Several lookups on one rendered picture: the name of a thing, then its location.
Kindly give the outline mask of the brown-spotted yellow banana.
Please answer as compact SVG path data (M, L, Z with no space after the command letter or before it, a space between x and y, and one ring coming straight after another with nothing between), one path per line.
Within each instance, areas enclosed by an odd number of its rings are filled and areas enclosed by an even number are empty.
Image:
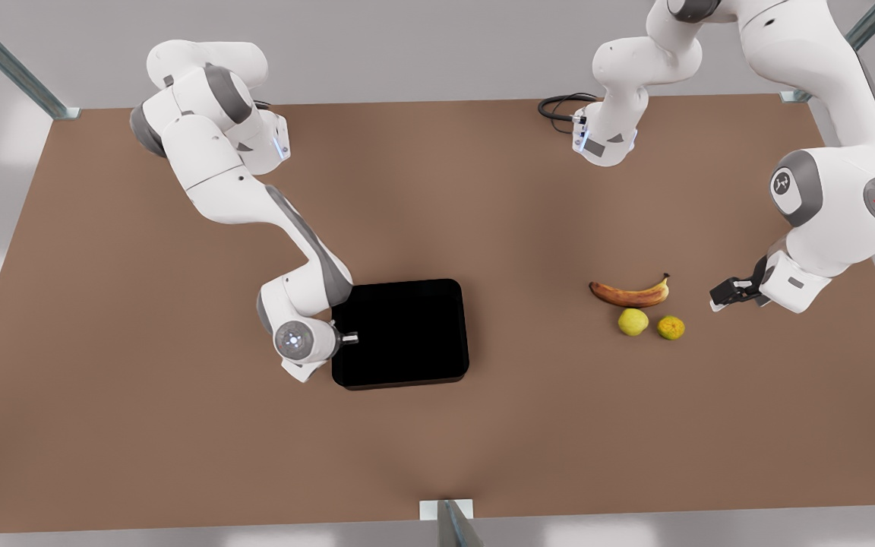
M664 302L669 295L669 273L663 274L663 280L643 290L624 290L603 283L590 283L588 287L592 294L603 302L622 308L648 308Z

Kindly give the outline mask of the black rectangular tray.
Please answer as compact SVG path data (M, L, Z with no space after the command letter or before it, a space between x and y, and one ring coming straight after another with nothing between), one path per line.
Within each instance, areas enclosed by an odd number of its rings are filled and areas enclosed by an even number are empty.
M350 390L455 382L469 370L464 298L452 278L355 285L331 309L355 340L331 359L331 377Z

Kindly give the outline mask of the silver frame post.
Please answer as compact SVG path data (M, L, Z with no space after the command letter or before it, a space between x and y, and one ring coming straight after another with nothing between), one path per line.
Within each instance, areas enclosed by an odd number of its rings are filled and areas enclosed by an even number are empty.
M65 105L51 90L32 73L20 59L15 58L0 42L0 72L28 96L52 120L76 120L81 109Z
M418 509L420 520L437 523L437 547L486 547L472 525L471 498L420 501Z
M860 20L855 22L853 27L845 34L845 38L848 44L858 52L874 35L875 0L866 13L862 14ZM813 97L811 93L800 89L780 91L779 96L782 103L808 103Z

